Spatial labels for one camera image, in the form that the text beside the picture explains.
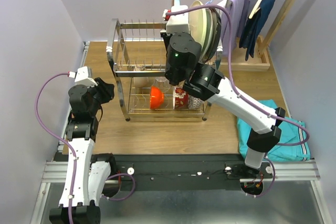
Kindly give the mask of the orange bowl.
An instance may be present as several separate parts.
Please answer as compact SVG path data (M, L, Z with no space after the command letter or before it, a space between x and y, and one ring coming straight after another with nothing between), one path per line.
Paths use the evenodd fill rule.
M164 102L164 93L155 86L150 89L150 109L158 109Z

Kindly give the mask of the metal two-tier dish rack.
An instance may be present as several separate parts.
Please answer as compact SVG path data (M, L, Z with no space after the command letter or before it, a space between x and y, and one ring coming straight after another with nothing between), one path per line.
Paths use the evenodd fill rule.
M124 119L141 118L201 118L206 121L211 104L205 102L198 110L173 109L173 87L164 92L163 104L150 109L150 89L156 77L164 77L166 49L160 31L165 23L120 22L112 19L108 33L106 54L116 81L116 93ZM134 71L135 66L145 66L145 71ZM134 77L148 77L144 88L135 88Z

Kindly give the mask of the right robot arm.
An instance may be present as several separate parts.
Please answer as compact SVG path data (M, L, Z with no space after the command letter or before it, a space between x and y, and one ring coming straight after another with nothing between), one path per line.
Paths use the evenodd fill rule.
M260 172L261 163L280 141L279 125L285 118L283 108L269 108L236 88L219 70L198 60L201 45L188 33L164 37L166 47L165 77L173 86L183 83L189 95L217 104L251 127L242 173L249 178Z

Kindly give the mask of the pale green plate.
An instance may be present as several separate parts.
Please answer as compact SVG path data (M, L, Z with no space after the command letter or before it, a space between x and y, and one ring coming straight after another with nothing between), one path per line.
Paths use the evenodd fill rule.
M207 31L207 11L206 8L197 9L188 13L188 23L190 34L193 39L202 47L205 44Z

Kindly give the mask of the red rimmed white plate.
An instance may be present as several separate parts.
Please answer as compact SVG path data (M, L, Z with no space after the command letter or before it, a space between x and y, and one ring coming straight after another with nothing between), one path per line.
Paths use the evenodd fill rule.
M213 34L213 39L211 42L211 46L209 48L209 53L208 53L208 58L207 61L210 61L213 56L215 55L215 52L217 50L219 40L221 38L221 29L222 29L222 22L221 22L221 17L220 14L214 9L210 9L212 12L212 17L213 17L213 22L215 24L215 29L214 29L214 34Z

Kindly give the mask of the teal flower plate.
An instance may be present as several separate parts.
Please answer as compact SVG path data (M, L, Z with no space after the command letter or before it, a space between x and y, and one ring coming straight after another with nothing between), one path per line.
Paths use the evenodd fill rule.
M210 54L210 48L214 40L214 33L217 27L216 14L211 9L206 9L207 25L206 37L203 45L202 62L207 62Z

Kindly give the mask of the patterned small bowl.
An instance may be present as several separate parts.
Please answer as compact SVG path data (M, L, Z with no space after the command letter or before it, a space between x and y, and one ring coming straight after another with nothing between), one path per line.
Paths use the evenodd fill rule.
M201 108L201 106L204 104L204 101L193 97L191 95L188 96L188 109L189 110L198 110Z

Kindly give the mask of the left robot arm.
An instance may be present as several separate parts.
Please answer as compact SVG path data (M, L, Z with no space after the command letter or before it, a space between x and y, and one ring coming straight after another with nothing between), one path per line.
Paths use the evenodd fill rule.
M51 223L100 223L99 201L106 179L116 175L112 154L92 153L102 104L114 98L114 85L95 78L93 86L77 84L69 91L71 114L66 127L70 145L66 181Z

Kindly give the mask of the clear plastic cup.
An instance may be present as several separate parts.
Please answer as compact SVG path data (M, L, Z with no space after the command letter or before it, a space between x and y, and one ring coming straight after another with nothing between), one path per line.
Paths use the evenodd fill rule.
M170 89L171 85L169 84L169 81L166 77L156 77L153 85L157 88L159 88L160 90L163 90L164 92L166 92L167 90Z

